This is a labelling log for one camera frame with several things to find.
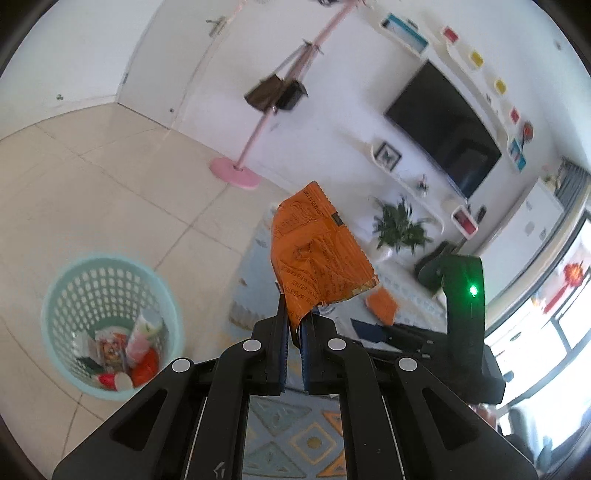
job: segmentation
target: window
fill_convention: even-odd
[[[507,414],[513,407],[534,418],[539,445],[545,436],[555,448],[581,426],[591,406],[590,340],[591,216],[587,214],[535,292],[485,340],[507,381],[498,406],[505,434],[510,432]]]

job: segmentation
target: pink coat rack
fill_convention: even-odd
[[[320,46],[326,41],[328,36],[339,25],[339,23],[341,23],[347,14],[349,14],[362,1],[363,0],[348,0],[347,3],[345,3],[342,10],[328,22],[328,24],[322,29],[314,41],[302,49],[302,53],[287,72],[285,80],[300,79],[304,68],[309,66],[309,64],[318,54]],[[244,146],[244,149],[242,150],[240,158],[238,158],[237,162],[234,162],[226,157],[218,157],[213,159],[209,168],[216,177],[228,182],[231,185],[245,190],[254,190],[259,186],[261,182],[261,176],[254,173],[250,168],[245,167],[244,164],[246,163],[246,159],[252,149],[252,146],[261,136],[263,129],[271,117],[276,113],[276,107],[269,108],[269,110],[264,113],[257,123],[254,132],[246,142],[246,145]]]

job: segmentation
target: white plant pot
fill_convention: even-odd
[[[378,248],[378,244],[379,238],[374,237],[368,245],[368,258],[373,264],[385,262],[394,255],[394,249],[392,247],[389,247],[388,245],[382,245],[380,248]]]

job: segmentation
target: green plant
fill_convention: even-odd
[[[423,228],[423,223],[428,220],[412,222],[413,206],[404,197],[397,205],[377,201],[382,209],[382,217],[374,217],[374,233],[379,236],[378,248],[388,245],[400,252],[402,247],[409,247],[414,255],[417,245],[425,248],[425,244],[433,241],[425,235]]]

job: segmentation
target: orange snack wrapper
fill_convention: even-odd
[[[388,290],[380,287],[365,299],[365,305],[384,325],[393,325],[398,311],[398,303]]]
[[[279,205],[271,264],[294,332],[313,307],[348,300],[378,284],[371,263],[315,181]]]

